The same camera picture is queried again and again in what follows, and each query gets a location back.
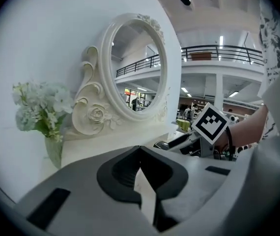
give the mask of gray plastic part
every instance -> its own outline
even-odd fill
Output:
[[[200,137],[200,146],[201,146],[201,157],[212,157],[213,158],[213,151],[214,145],[210,144],[206,139],[202,136]]]
[[[196,142],[198,139],[201,138],[201,135],[199,135],[196,131],[190,131],[189,134],[190,134],[190,136],[188,137],[187,140],[185,140],[182,143],[170,148],[169,151],[182,154],[181,151],[180,151],[181,148],[185,148],[189,145],[192,145],[194,142]]]
[[[71,194],[46,229],[52,235],[228,236],[250,233],[280,199],[280,136],[246,150],[236,162],[150,148],[180,163],[189,173],[182,192],[162,201],[165,213],[181,223],[160,233],[149,224],[138,205],[113,200],[96,180],[96,172],[104,162],[129,149],[114,150],[62,168],[23,197],[15,206],[16,212],[26,218],[55,188],[64,188]],[[228,176],[206,171],[211,165],[231,171]]]
[[[279,200],[280,136],[241,153],[212,198],[163,236],[248,235]]]
[[[46,231],[56,236],[157,235],[137,204],[115,201],[99,186],[96,173],[106,161],[132,147],[69,164],[27,193],[15,210],[27,217],[55,188],[71,191]]]

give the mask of person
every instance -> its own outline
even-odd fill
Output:
[[[260,31],[259,41],[264,56],[264,79],[258,96],[273,83],[280,74],[280,14],[269,0],[260,2]],[[250,118],[230,127],[233,145],[241,147],[259,142],[278,134],[268,106],[260,107]],[[216,141],[215,146],[223,150],[228,145],[228,137],[224,132]]]
[[[136,111],[136,109],[137,109],[138,100],[139,100],[139,97],[137,96],[136,98],[134,98],[134,99],[131,101],[132,110],[133,110],[133,111]]]
[[[196,112],[197,108],[198,108],[197,104],[194,104],[193,107],[190,110],[191,121],[194,121],[194,116],[195,116],[195,112]]]
[[[184,117],[186,118],[188,113],[190,111],[190,106],[187,106],[187,108],[185,109],[185,112],[184,112]]]

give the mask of ceiling light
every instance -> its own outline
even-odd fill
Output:
[[[142,89],[142,88],[138,88],[138,89],[140,89],[140,90],[142,90],[142,91],[147,91],[147,90],[145,90],[145,89]]]
[[[236,91],[236,92],[234,92],[234,93],[232,93],[229,97],[233,97],[233,96],[235,96],[236,94],[238,94],[238,92]]]
[[[187,89],[185,89],[185,88],[181,88],[181,89],[182,89],[184,92],[188,92]]]
[[[223,40],[224,40],[224,37],[220,36],[220,49],[223,48]]]

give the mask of railing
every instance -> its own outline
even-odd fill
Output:
[[[195,60],[218,60],[233,61],[249,65],[263,66],[263,56],[261,51],[250,48],[232,45],[199,45],[184,47],[181,49],[181,59],[184,62]],[[126,67],[118,69],[116,77],[127,73],[136,72],[143,68],[161,66],[160,56],[154,55],[141,59]]]

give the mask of white wall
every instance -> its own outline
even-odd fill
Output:
[[[155,52],[155,54],[159,54],[159,50],[157,49],[155,44],[148,44],[148,47],[150,47],[151,50]]]
[[[125,85],[117,84],[116,87],[119,93],[125,93],[125,88],[126,88]]]
[[[14,201],[33,188],[46,155],[43,136],[21,132],[12,84],[61,82],[75,93],[82,81],[81,53],[112,18],[127,13],[155,18],[164,31],[171,86],[168,121],[174,120],[180,88],[179,43],[157,0],[10,0],[0,13],[0,187]]]
[[[144,59],[146,53],[146,46],[154,43],[147,32],[141,33],[137,38],[135,38],[129,46],[126,48],[125,53],[122,55],[123,60],[121,61],[121,67],[125,67],[141,59]]]
[[[146,95],[145,95],[145,100],[146,100],[145,106],[147,106],[148,103],[149,103],[149,102],[147,102],[147,101],[151,101],[151,100],[152,100],[152,95],[151,95],[151,94],[146,94]]]
[[[122,68],[122,66],[121,66],[120,62],[112,59],[112,75],[114,78],[116,78],[117,70],[121,69],[121,68]]]

